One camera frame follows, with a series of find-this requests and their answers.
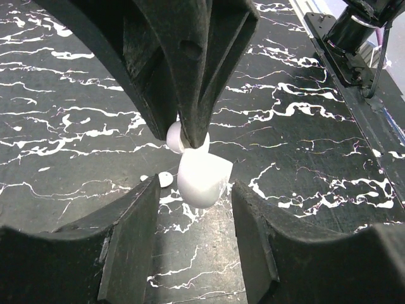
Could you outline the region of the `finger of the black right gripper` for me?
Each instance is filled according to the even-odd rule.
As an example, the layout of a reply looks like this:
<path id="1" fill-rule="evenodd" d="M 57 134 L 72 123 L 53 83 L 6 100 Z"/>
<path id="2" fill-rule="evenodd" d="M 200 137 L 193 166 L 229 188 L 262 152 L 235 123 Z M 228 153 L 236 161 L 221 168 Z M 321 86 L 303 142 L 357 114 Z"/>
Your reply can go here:
<path id="1" fill-rule="evenodd" d="M 177 118 L 170 69 L 134 1 L 41 0 L 37 4 L 71 30 L 123 88 L 156 139 Z"/>
<path id="2" fill-rule="evenodd" d="M 157 30 L 170 71 L 165 101 L 183 135 L 202 146 L 213 107 L 258 23 L 252 1 L 158 1 Z"/>

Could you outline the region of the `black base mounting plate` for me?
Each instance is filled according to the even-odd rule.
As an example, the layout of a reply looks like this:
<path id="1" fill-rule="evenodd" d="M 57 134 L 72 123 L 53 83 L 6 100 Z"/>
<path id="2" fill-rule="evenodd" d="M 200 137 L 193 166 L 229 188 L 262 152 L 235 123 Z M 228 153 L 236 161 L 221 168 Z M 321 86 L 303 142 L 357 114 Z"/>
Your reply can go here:
<path id="1" fill-rule="evenodd" d="M 386 71 L 393 21 L 404 1 L 348 1 L 335 18 L 308 12 L 304 22 L 345 102 L 404 202 L 404 94 Z"/>

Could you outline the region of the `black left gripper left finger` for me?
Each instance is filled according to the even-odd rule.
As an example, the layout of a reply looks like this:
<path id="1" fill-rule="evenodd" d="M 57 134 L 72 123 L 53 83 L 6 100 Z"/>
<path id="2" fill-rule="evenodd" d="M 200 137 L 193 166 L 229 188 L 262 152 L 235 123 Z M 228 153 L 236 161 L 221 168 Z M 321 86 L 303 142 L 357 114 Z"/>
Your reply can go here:
<path id="1" fill-rule="evenodd" d="M 142 303 L 160 190 L 150 177 L 54 232 L 1 227 L 1 302 Z"/>

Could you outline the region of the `white round charging case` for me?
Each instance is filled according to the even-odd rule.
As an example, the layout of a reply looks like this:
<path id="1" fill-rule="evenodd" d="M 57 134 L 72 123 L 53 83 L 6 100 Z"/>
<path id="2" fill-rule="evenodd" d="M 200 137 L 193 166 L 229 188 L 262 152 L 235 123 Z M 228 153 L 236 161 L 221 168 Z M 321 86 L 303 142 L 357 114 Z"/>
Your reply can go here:
<path id="1" fill-rule="evenodd" d="M 181 155 L 177 186 L 182 199 L 198 209 L 213 206 L 227 189 L 233 163 L 209 152 L 209 134 L 206 134 L 200 148 L 187 147 L 179 121 L 168 129 L 166 144 L 174 153 Z"/>

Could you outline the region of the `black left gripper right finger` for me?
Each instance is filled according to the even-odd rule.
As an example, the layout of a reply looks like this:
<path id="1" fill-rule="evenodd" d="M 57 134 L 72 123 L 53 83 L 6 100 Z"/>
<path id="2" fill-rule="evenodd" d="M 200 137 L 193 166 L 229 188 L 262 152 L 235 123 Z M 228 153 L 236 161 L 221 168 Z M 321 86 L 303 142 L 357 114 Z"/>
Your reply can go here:
<path id="1" fill-rule="evenodd" d="M 404 226 L 354 234 L 314 225 L 232 187 L 235 235 L 249 303 L 403 303 Z"/>

